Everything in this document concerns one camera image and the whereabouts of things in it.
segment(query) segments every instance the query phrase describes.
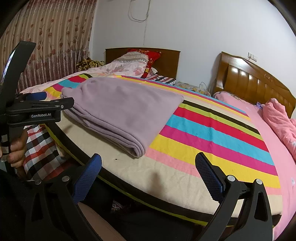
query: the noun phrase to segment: wall socket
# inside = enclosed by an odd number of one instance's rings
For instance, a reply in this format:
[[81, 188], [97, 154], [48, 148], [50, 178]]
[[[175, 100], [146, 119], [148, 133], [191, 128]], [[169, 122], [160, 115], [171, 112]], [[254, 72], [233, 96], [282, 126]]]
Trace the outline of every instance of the wall socket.
[[257, 62], [257, 57], [251, 53], [248, 53], [248, 58]]

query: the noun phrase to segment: wooden headboard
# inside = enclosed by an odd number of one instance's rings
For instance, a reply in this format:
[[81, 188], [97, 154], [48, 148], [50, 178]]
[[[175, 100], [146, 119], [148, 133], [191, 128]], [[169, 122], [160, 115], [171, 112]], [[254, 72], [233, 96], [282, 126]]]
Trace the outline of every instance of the wooden headboard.
[[286, 107], [289, 118], [296, 105], [290, 90], [270, 73], [242, 57], [225, 52], [221, 52], [211, 94], [218, 91], [227, 91], [252, 104], [264, 104], [276, 98]]
[[142, 48], [142, 47], [130, 47], [130, 48], [110, 48], [106, 49], [106, 64], [111, 63], [113, 60], [127, 53], [129, 49], [142, 49], [150, 51], [160, 51], [161, 56], [157, 59], [153, 67], [158, 71], [157, 74], [170, 78], [176, 78], [178, 70], [178, 62], [180, 51], [170, 49], [156, 49], [156, 48]]

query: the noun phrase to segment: floral curtain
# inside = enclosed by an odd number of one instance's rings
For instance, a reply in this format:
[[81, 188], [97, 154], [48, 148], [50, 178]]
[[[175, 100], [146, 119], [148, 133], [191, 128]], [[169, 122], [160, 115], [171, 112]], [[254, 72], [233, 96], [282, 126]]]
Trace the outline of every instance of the floral curtain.
[[20, 76], [18, 92], [76, 72], [76, 64], [89, 54], [96, 1], [30, 0], [0, 39], [0, 73], [21, 40], [37, 45]]

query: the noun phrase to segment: purple blanket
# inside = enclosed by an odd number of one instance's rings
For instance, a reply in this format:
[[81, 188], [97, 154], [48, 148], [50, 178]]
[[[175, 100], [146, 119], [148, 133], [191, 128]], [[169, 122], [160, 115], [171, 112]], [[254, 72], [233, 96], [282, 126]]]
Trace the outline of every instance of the purple blanket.
[[66, 114], [135, 157], [145, 154], [183, 101], [169, 91], [108, 77], [63, 88], [61, 97], [75, 100]]

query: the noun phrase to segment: plaid bedsheet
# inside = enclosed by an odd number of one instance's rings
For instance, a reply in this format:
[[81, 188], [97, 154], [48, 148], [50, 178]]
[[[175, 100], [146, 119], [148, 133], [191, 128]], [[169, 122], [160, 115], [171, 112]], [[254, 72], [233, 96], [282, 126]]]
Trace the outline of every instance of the plaid bedsheet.
[[24, 169], [29, 180], [48, 180], [70, 166], [68, 157], [61, 157], [55, 141], [43, 125], [26, 126], [28, 132]]
[[165, 76], [158, 75], [158, 74], [152, 75], [152, 76], [146, 78], [146, 80], [158, 81], [158, 82], [168, 84], [168, 85], [174, 85], [176, 83], [176, 79], [165, 77]]

